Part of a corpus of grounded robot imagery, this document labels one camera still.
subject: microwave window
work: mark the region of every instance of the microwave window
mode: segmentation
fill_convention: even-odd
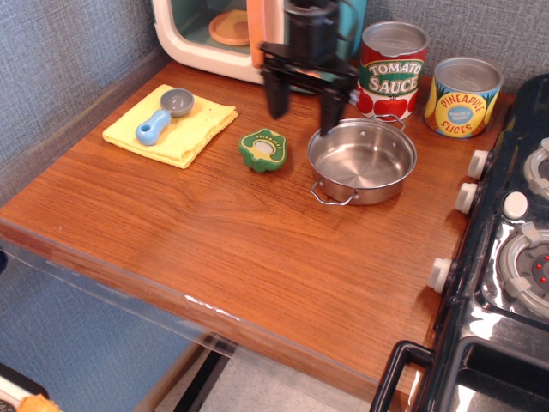
[[[250,54],[245,0],[172,0],[172,14],[186,40]]]

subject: wood grain surface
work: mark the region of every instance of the wood grain surface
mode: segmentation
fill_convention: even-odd
[[[187,88],[238,118],[186,170],[142,158],[102,131],[160,84]],[[485,133],[451,139],[422,118],[423,79],[405,133],[418,163],[402,193],[374,206],[324,206],[307,144],[316,96],[268,114],[261,86],[171,63],[0,210],[0,235],[23,248],[368,398],[393,345],[432,347],[436,257],[452,258],[467,217],[454,210],[475,149],[490,149],[513,96]],[[360,118],[347,106],[346,118]],[[285,165],[256,173],[238,140],[270,128]]]

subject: yellow dish towel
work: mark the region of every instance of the yellow dish towel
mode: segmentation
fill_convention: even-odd
[[[223,106],[195,96],[192,110],[160,133],[154,146],[144,146],[136,137],[137,127],[161,109],[160,97],[172,87],[163,84],[129,109],[103,132],[112,144],[141,156],[185,169],[204,147],[237,116],[236,107]]]

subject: measuring spoon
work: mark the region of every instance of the measuring spoon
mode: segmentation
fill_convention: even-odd
[[[161,110],[136,129],[136,137],[140,144],[153,146],[158,142],[160,133],[168,126],[172,118],[180,118],[190,112],[195,104],[195,96],[184,88],[173,88],[160,97]]]

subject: stainless steel pan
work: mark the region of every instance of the stainless steel pan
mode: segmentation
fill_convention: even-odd
[[[320,131],[313,135],[308,155],[315,179],[311,193],[318,202],[375,204],[402,190],[404,179],[415,167],[417,153],[403,133],[406,125],[395,119],[402,126],[400,130],[379,120],[353,118],[342,120],[325,136],[320,136]],[[322,200],[317,187],[334,200]]]

